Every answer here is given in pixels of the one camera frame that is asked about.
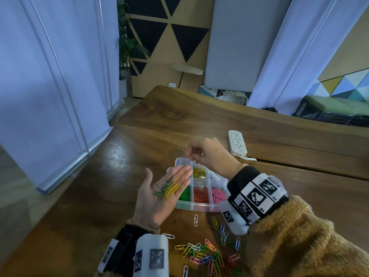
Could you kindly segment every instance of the wooden table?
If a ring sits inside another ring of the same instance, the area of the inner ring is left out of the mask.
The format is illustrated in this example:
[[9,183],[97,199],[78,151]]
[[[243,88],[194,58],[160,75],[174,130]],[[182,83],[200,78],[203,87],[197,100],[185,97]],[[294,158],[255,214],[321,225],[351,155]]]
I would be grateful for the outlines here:
[[[368,141],[367,128],[307,121],[157,87],[122,117],[0,276],[91,276],[110,239],[133,215],[145,167],[153,171],[156,181],[177,157],[183,157],[191,139],[214,135],[228,146],[230,129],[245,136],[249,156],[296,166],[252,162],[260,171],[280,178],[289,194],[302,196],[318,216],[333,221],[341,235],[369,251],[369,182],[362,180],[368,178],[364,158],[368,148],[363,146]],[[189,276],[205,275],[205,268],[197,269],[174,250],[175,244],[207,238],[219,247],[218,231],[210,226],[212,216],[220,225],[221,215],[198,212],[195,228],[194,214],[176,209],[162,225],[162,232],[176,236],[169,242],[171,276],[182,276],[185,264],[190,267]],[[242,237],[241,248],[245,243]],[[238,265],[245,267],[245,260]]]

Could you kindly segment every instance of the green cushion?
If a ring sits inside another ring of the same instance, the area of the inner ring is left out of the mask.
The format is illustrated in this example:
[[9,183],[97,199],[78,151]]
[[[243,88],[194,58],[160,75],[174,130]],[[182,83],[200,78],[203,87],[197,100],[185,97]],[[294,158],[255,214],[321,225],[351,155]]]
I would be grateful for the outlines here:
[[343,98],[334,98],[347,106],[353,108],[356,114],[362,114],[364,116],[369,116],[369,104],[367,102],[348,100]]
[[349,115],[355,114],[352,107],[334,98],[307,95],[305,96],[305,100],[309,101],[311,104],[325,112]]

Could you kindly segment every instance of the tiled floor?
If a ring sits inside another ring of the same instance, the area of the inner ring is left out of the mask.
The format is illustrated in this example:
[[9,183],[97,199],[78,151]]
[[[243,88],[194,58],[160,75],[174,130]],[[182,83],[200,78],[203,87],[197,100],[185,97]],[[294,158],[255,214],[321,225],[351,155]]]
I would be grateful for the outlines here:
[[[109,124],[114,126],[120,117],[139,101],[140,99],[132,97],[125,98],[124,105]],[[0,267],[58,200],[86,163],[51,194],[42,195],[0,146]]]

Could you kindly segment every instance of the fuzzy brown sleeve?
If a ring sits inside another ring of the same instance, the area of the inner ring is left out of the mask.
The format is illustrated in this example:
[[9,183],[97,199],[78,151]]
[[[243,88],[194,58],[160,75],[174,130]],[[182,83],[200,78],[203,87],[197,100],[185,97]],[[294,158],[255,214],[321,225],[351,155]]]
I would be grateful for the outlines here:
[[298,196],[258,223],[247,237],[247,263],[255,277],[369,276],[369,256],[317,218]]

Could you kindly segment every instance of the power strip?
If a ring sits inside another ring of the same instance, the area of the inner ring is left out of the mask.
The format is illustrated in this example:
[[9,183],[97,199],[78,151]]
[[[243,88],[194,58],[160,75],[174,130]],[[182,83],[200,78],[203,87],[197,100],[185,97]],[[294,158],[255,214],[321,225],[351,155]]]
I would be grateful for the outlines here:
[[242,133],[235,130],[228,131],[229,152],[235,157],[246,160],[256,160],[256,158],[247,157],[247,148]]

